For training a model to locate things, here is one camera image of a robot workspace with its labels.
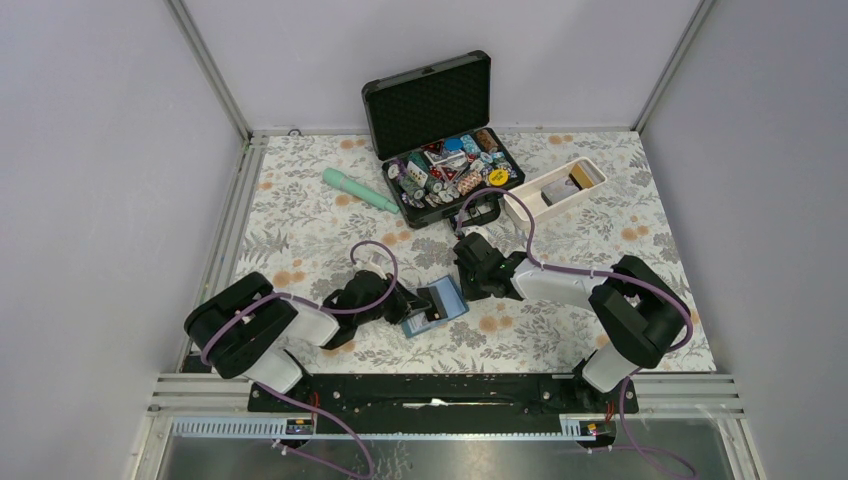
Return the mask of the black VIP card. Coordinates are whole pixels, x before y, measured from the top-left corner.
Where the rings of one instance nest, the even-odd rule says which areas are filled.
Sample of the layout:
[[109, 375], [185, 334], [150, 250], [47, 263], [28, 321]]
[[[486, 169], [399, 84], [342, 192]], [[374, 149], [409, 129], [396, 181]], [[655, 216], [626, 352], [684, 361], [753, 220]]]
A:
[[431, 299], [431, 306], [425, 311], [425, 317], [428, 322], [438, 322], [449, 317], [446, 306], [440, 297], [434, 296]]

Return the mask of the blue leather card holder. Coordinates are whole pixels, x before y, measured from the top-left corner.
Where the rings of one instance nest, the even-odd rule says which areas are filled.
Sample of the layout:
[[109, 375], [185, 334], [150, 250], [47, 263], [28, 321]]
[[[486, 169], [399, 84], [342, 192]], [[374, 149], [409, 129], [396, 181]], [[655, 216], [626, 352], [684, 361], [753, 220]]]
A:
[[412, 309], [412, 315], [401, 323], [406, 338], [413, 338], [443, 326], [469, 312], [461, 289], [452, 276], [442, 277], [415, 290], [423, 303]]

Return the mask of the gold striped card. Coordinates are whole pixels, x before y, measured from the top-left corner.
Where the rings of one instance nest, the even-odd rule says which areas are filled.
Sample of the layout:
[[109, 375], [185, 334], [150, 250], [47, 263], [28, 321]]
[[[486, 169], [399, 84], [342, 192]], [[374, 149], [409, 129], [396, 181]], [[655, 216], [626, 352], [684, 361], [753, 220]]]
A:
[[569, 178], [579, 190], [591, 189], [597, 185], [592, 171], [582, 163], [577, 163], [572, 167]]

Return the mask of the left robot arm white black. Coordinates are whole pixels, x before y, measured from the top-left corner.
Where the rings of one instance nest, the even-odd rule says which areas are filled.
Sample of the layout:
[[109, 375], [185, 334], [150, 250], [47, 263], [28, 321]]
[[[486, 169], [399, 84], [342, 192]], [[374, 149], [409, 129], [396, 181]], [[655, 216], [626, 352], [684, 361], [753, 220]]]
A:
[[434, 307], [427, 289], [413, 292], [391, 274], [360, 270], [313, 306], [274, 291], [265, 276], [253, 272], [196, 307], [184, 331], [204, 364], [222, 378], [245, 377], [268, 387], [282, 408], [296, 411], [309, 401], [311, 387], [292, 354], [274, 351], [279, 338], [332, 350], [369, 322], [398, 325]]

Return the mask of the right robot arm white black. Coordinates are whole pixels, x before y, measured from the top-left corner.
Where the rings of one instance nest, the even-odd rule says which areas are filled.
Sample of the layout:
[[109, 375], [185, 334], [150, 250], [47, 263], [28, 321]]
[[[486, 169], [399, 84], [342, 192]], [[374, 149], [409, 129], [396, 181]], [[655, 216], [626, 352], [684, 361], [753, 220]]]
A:
[[573, 396], [583, 410], [601, 410], [625, 377], [656, 367], [679, 334], [690, 334], [689, 308], [635, 256], [610, 271], [544, 264], [526, 252], [506, 256], [478, 233], [465, 235], [453, 252], [468, 301], [544, 300], [594, 312], [608, 343], [575, 370]]

